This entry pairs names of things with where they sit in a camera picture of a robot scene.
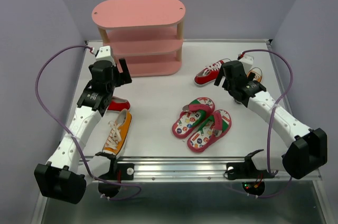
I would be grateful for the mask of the red sneaker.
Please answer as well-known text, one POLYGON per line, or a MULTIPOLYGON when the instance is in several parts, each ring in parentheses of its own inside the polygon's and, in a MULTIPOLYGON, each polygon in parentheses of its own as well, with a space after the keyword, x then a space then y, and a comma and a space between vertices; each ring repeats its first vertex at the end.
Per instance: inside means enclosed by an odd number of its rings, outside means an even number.
POLYGON ((127 99, 122 99, 113 96, 107 110, 113 112, 121 112, 124 109, 130 110, 130 107, 131 105, 127 99))
POLYGON ((195 84, 199 87, 202 87, 215 81, 221 66, 226 62, 230 62, 230 59, 222 59, 208 66, 205 66, 198 74, 196 74, 194 78, 195 84))

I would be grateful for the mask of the pink sandal one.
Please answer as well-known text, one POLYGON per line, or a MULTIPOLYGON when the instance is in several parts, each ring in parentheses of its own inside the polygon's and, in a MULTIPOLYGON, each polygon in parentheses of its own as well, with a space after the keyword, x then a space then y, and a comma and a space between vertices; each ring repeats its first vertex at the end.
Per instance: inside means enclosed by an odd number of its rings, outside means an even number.
POLYGON ((215 103, 208 97, 199 97, 182 108, 172 126, 176 138, 187 138, 215 110, 215 103))
POLYGON ((188 148, 195 153, 204 152, 209 146, 221 139, 231 128, 230 114, 223 109, 215 110, 197 131, 187 140, 188 148))

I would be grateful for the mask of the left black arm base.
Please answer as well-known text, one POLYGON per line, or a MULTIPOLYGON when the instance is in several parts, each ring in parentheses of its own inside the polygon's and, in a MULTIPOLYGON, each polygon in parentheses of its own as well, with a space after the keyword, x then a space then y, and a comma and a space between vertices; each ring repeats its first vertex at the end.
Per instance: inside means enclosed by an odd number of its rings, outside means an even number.
POLYGON ((100 178, 98 181, 98 192, 107 199, 117 199, 116 196, 121 191, 122 181, 134 179, 133 163, 119 163, 114 154, 98 152, 89 162, 91 172, 100 178))

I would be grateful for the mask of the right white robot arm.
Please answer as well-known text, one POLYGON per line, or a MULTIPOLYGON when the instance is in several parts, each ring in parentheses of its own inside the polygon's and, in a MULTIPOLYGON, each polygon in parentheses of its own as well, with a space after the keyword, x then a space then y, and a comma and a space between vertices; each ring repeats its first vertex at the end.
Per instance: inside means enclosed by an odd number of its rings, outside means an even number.
POLYGON ((286 145, 286 152, 276 152, 272 156, 268 156, 268 149, 248 154, 239 167, 246 175, 285 171, 301 179, 327 163, 326 132, 321 128, 311 129, 277 104, 261 83, 245 74, 240 61, 224 63, 214 84, 221 85, 231 97, 262 118, 268 130, 274 130, 286 145))

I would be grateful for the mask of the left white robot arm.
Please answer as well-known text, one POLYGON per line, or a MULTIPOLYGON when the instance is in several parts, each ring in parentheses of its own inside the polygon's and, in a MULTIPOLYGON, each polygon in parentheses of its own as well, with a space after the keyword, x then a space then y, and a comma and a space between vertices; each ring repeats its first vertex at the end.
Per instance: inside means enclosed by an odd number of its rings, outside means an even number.
POLYGON ((112 59, 97 59, 89 66, 91 80, 85 86, 70 126, 45 164, 38 164, 34 176, 43 196, 77 204, 93 181, 105 182, 117 175, 117 154, 100 151, 86 161, 83 149, 103 118, 116 87, 132 82, 125 59, 118 70, 112 59))

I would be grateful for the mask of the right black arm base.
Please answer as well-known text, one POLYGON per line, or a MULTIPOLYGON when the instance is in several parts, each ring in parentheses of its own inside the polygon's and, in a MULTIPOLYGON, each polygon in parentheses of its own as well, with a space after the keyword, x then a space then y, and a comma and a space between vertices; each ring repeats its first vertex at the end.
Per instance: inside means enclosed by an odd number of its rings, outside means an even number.
POLYGON ((263 150, 256 150, 249 153, 244 157, 243 162, 227 163, 226 170, 223 174, 223 177, 229 181, 245 179, 245 182, 242 182, 244 192, 256 198, 261 197, 265 191, 264 179, 272 179, 275 177, 267 171, 267 168, 263 170, 256 169, 252 158, 261 152, 263 152, 263 150))

